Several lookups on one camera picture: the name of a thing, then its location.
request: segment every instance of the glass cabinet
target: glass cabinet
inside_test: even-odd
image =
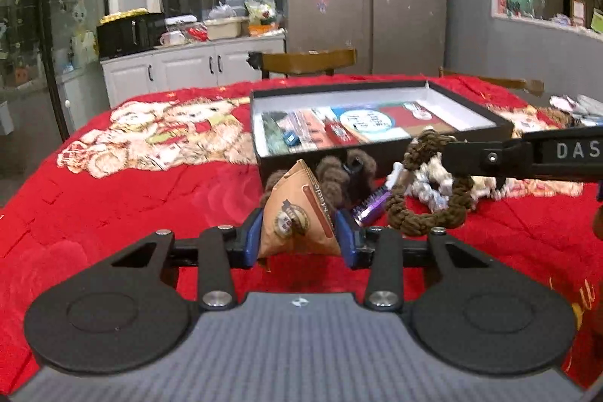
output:
[[[0,206],[108,110],[96,25],[107,0],[0,0]]]

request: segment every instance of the blue gripper pad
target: blue gripper pad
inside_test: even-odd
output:
[[[340,211],[335,213],[335,236],[340,245],[343,261],[347,267],[354,268],[358,262],[354,233]]]
[[[257,261],[260,250],[260,238],[262,236],[263,210],[259,213],[253,225],[249,228],[245,241],[245,265],[252,267]]]

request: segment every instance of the doorframe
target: doorframe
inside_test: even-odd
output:
[[[37,27],[40,36],[41,62],[44,66],[48,96],[52,104],[54,119],[57,121],[58,132],[61,135],[61,139],[66,141],[69,138],[69,129],[67,128],[67,121],[63,113],[63,105],[61,104],[56,74],[54,73],[54,64],[52,63],[52,27],[49,3],[50,0],[35,0],[35,17],[37,18]]]
[[[44,66],[48,96],[52,104],[52,112],[57,122],[58,132],[61,139],[66,141],[69,138],[69,129],[63,112],[60,93],[57,84],[57,75],[54,71],[52,62],[52,24],[50,14],[50,0],[35,0],[35,14],[37,18],[37,27],[40,36],[40,54],[41,62]],[[109,0],[104,0],[105,14],[109,14]]]

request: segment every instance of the wooden chair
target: wooden chair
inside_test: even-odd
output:
[[[444,76],[461,76],[461,75],[470,75],[470,74],[459,74],[452,70],[444,69],[443,67],[439,67],[440,77]],[[545,83],[542,81],[538,81],[536,79],[499,79],[499,78],[491,78],[491,77],[482,77],[475,76],[480,81],[490,82],[490,84],[495,84],[500,87],[504,87],[506,89],[521,89],[527,91],[534,96],[542,96],[545,92]]]
[[[286,76],[324,72],[326,75],[332,76],[335,69],[353,66],[356,59],[356,49],[342,49],[301,53],[249,52],[247,62],[254,69],[262,71],[262,79],[269,79],[270,72]]]

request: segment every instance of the open box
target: open box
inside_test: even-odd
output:
[[[251,132],[262,183],[298,159],[315,170],[321,159],[357,147],[378,165],[377,177],[402,161],[412,138],[433,126],[459,140],[501,141],[513,124],[437,84],[360,82],[290,87],[251,93]],[[289,147],[284,132],[300,144]]]

